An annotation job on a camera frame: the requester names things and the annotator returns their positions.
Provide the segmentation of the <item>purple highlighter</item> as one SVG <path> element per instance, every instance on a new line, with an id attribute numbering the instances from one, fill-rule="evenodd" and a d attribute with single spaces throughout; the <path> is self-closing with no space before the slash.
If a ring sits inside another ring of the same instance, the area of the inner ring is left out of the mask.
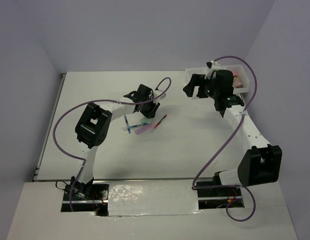
<path id="1" fill-rule="evenodd" d="M 152 129 L 154 126 L 155 126 L 154 123 L 150 123 L 150 124 L 144 125 L 141 128 L 135 130 L 135 134 L 136 135 L 140 135 L 140 134 L 142 134 L 142 133 Z"/>

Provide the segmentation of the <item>pink-capped clear tube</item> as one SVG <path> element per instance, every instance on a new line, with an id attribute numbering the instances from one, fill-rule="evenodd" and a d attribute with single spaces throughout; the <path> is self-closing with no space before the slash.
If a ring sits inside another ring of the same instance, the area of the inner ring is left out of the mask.
<path id="1" fill-rule="evenodd" d="M 233 71 L 232 74 L 233 74 L 233 87 L 235 89 L 242 89 L 244 85 L 240 81 L 238 74 L 235 71 Z"/>

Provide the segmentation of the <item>green highlighter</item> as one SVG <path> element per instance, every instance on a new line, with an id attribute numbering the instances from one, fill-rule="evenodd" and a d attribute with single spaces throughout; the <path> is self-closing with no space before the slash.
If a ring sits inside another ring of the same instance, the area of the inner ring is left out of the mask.
<path id="1" fill-rule="evenodd" d="M 144 117 L 144 118 L 142 118 L 142 119 L 140 120 L 140 123 L 141 123 L 141 124 L 146 124 L 146 123 L 148 123 L 148 122 L 149 122 L 149 119 L 146 118 L 146 117 Z"/>

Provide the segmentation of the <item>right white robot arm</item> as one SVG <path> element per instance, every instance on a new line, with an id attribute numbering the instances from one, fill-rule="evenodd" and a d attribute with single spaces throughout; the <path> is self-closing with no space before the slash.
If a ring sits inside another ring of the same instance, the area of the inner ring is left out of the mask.
<path id="1" fill-rule="evenodd" d="M 266 140 L 247 113 L 243 100 L 234 94 L 233 73 L 226 69 L 213 70 L 210 76 L 194 73 L 183 91 L 190 98 L 195 87 L 198 87 L 198 98 L 214 100 L 215 110 L 233 129 L 231 137 L 238 137 L 244 150 L 244 156 L 236 168 L 214 174 L 210 185 L 213 192 L 223 196 L 231 187 L 277 182 L 282 149 Z"/>

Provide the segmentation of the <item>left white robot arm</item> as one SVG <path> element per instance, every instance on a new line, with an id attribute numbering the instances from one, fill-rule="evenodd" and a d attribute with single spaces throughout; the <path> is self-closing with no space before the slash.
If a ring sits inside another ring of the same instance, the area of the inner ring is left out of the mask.
<path id="1" fill-rule="evenodd" d="M 119 101 L 104 105 L 89 103 L 82 113 L 75 133 L 83 153 L 84 163 L 78 176 L 73 176 L 66 191 L 70 198 L 75 196 L 86 200 L 92 196 L 94 164 L 99 146 L 105 141 L 112 121 L 125 115 L 140 112 L 152 119 L 160 106 L 160 100 L 166 97 L 162 90 L 151 89 L 140 84 L 138 89 L 124 95 Z"/>

